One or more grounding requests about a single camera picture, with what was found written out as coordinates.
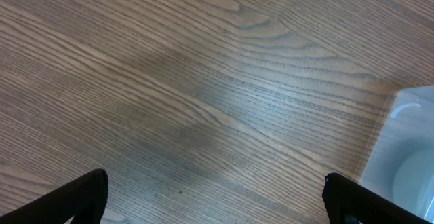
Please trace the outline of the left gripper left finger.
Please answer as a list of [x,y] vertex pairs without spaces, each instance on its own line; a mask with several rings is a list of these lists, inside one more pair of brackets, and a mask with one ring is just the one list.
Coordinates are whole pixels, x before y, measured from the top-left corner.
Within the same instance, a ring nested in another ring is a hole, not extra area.
[[1,224],[100,224],[109,194],[108,175],[95,169],[1,216]]

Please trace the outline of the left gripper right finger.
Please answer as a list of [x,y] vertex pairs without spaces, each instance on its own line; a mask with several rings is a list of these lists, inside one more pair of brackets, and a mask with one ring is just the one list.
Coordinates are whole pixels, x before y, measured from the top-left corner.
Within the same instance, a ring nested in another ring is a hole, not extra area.
[[429,224],[338,173],[325,177],[322,198],[331,224]]

